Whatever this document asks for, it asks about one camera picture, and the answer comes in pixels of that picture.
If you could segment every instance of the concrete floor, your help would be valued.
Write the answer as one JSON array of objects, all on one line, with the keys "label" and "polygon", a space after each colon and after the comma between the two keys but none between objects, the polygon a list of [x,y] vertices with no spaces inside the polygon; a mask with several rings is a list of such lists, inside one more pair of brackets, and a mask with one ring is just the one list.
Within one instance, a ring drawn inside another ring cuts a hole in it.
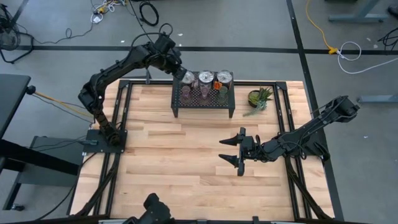
[{"label": "concrete floor", "polygon": [[[11,14],[15,14],[22,0],[2,2],[9,6]],[[320,33],[305,17],[305,2],[293,1],[303,46],[305,49],[325,49]],[[395,1],[381,1],[374,12],[383,13],[392,2]],[[377,39],[396,28],[398,20],[388,18],[382,24],[327,21],[329,14],[353,12],[362,3],[313,1],[310,14],[325,30],[330,45],[340,47],[343,42],[352,40],[363,49],[372,50],[376,44],[376,50],[380,50],[382,45],[376,42]],[[153,4],[159,11],[160,23],[169,22],[174,26],[172,38],[182,46],[297,48],[285,1],[163,0]],[[18,23],[39,40],[57,40],[64,37],[67,27],[74,34],[90,28],[90,8],[89,0],[31,0]],[[157,28],[145,28],[148,32],[157,31]],[[116,7],[116,12],[106,14],[104,20],[86,36],[65,40],[58,45],[127,46],[140,33],[142,31],[135,18],[125,8]],[[13,51],[6,55],[13,57],[20,53]],[[89,77],[125,54],[116,51],[37,50],[15,65],[0,62],[0,73],[30,75],[31,84],[38,91],[78,103],[77,94]],[[338,67],[335,55],[307,54],[306,57],[319,105],[337,95],[349,95],[351,100],[355,100],[359,95],[396,93],[398,62],[360,75],[348,75]],[[361,70],[392,58],[394,56],[364,55],[357,62],[344,62],[343,66],[350,71]],[[182,60],[191,70],[231,70],[237,79],[304,80],[298,54],[183,52]],[[168,78],[155,69],[151,72],[154,78]],[[129,75],[143,74],[144,71],[136,70]],[[332,124],[325,129],[347,221],[392,223],[398,220],[398,140],[395,137],[398,130],[393,122],[396,117],[396,105],[362,105],[358,117],[352,122]],[[85,134],[87,127],[84,121],[25,96],[4,138],[26,146],[35,135],[77,138]],[[0,204],[4,203],[15,176],[14,172],[6,170],[0,175]],[[24,204],[27,209],[23,212],[0,211],[0,222],[35,219],[59,203],[67,192],[68,188],[64,187],[23,186],[16,202]],[[65,202],[49,217],[63,217],[66,209]]]}]

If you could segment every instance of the wooden tabletop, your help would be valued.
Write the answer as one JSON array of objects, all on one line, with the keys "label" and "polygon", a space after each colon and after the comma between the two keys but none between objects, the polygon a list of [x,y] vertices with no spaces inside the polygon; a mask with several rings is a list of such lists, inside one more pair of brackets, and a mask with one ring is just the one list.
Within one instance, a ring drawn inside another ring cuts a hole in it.
[{"label": "wooden tabletop", "polygon": [[[287,86],[298,128],[311,119],[307,97],[302,82],[287,82]],[[228,118],[228,110],[214,109],[180,109],[178,118],[174,118],[171,85],[134,85],[126,124],[126,151],[121,156],[111,218],[140,217],[144,212],[142,203],[155,192],[176,219],[251,220],[258,216],[260,220],[293,220],[283,158],[267,163],[245,161],[244,176],[237,177],[236,169],[218,157],[238,153],[238,146],[218,141],[235,136],[240,127],[246,128],[247,135],[260,135],[261,141],[278,133],[273,101],[260,114],[243,117],[252,109],[247,93],[255,89],[258,86],[235,86],[232,119]],[[118,81],[106,90],[104,113],[108,119],[112,117],[117,91]],[[285,128],[289,130],[282,92],[279,95]],[[97,154],[81,169],[71,214],[79,211],[96,190],[102,163],[103,154]],[[308,156],[303,170],[308,191],[333,217],[321,160]],[[297,188],[296,191],[303,217],[302,198]]]}]

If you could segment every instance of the black metal rack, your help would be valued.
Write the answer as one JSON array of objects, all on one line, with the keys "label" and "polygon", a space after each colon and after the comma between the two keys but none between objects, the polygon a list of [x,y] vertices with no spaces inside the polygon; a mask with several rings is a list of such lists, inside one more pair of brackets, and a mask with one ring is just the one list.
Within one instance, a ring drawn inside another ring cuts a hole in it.
[{"label": "black metal rack", "polygon": [[[196,77],[199,72],[192,72]],[[218,91],[214,88],[211,88],[209,91],[208,97],[210,98],[210,102],[208,105],[201,105],[198,102],[198,98],[200,97],[200,89],[193,89],[192,94],[192,102],[189,104],[184,104],[180,101],[180,97],[182,95],[180,81],[176,78],[173,79],[173,90],[172,90],[172,102],[171,108],[173,110],[173,114],[175,118],[178,118],[178,109],[179,108],[195,108],[195,109],[228,109],[229,118],[232,118],[235,110],[235,90],[234,90],[234,82],[231,82],[231,86],[228,90],[228,101],[225,104],[219,104],[216,100],[216,95]]]},{"label": "black metal rack", "polygon": [[[125,127],[126,127],[127,113],[128,113],[128,108],[129,108],[129,102],[130,102],[129,99],[131,98],[132,88],[134,87],[134,85],[145,85],[145,84],[146,84],[145,79],[121,80],[119,82],[119,88],[118,88],[118,93],[117,93],[117,97],[116,97],[116,101],[115,101],[115,105],[114,105],[114,113],[113,113],[112,122],[115,123],[117,121],[118,111],[119,111],[119,107],[120,107],[119,103],[122,98],[122,92],[123,92],[124,88],[127,88],[126,102],[125,102],[125,105],[123,108],[123,115],[122,115],[122,121],[121,121],[121,130],[125,130]],[[175,81],[173,81],[173,80],[151,80],[150,84],[151,85],[174,85]],[[283,98],[284,98],[284,102],[285,102],[285,108],[286,108],[286,112],[287,112],[287,122],[289,124],[289,129],[290,130],[294,129],[293,116],[292,116],[292,112],[290,109],[290,101],[289,101],[289,96],[287,93],[286,82],[235,81],[234,84],[236,86],[269,86],[269,87],[271,87],[274,92],[274,98],[275,98],[274,101],[275,101],[276,110],[277,110],[279,131],[285,132],[286,130],[285,130],[285,126],[284,126],[284,119],[283,119],[282,107],[281,107],[280,96],[279,96],[279,90],[281,90]],[[119,164],[120,157],[121,157],[121,154],[117,153],[115,156],[114,162],[117,162],[117,164]],[[305,178],[304,178],[301,158],[299,158],[299,157],[295,158],[295,163],[297,166],[298,176],[299,176],[300,180],[302,181],[302,183],[305,185],[305,181],[304,181]],[[101,175],[100,175],[101,178],[105,176],[108,164],[109,164],[109,153],[106,153],[105,157],[104,157],[104,165],[101,170]],[[285,159],[285,164],[286,164],[286,166],[291,164],[290,158]],[[328,175],[329,174],[328,170],[329,170],[329,168],[327,168],[325,166],[325,174],[326,174],[326,178],[328,179],[328,184],[329,184],[329,181],[334,182],[335,180],[333,177],[333,171],[331,171],[330,175]],[[297,195],[296,195],[296,191],[295,191],[295,185],[294,185],[293,181],[291,180],[291,178],[289,178],[289,177],[288,177],[288,181],[289,181],[290,198],[291,198],[291,202],[292,202],[292,211],[294,214],[294,219],[300,220],[301,217],[300,217],[300,213],[299,213],[299,205],[297,203]],[[115,191],[115,185],[116,185],[116,176],[110,183],[109,194],[108,194],[108,199],[107,199],[107,203],[106,203],[106,213],[105,213],[105,215],[107,217],[109,217],[111,214],[113,193]],[[331,194],[332,201],[333,201],[334,197],[337,197],[337,196],[334,194]],[[101,200],[98,200],[98,203],[96,204],[93,215],[99,214],[100,201]],[[311,209],[308,206],[308,203],[306,202],[306,200],[304,198],[303,198],[303,201],[304,201],[305,218],[311,218]],[[253,220],[233,221],[233,222],[234,223],[253,223]]]}]

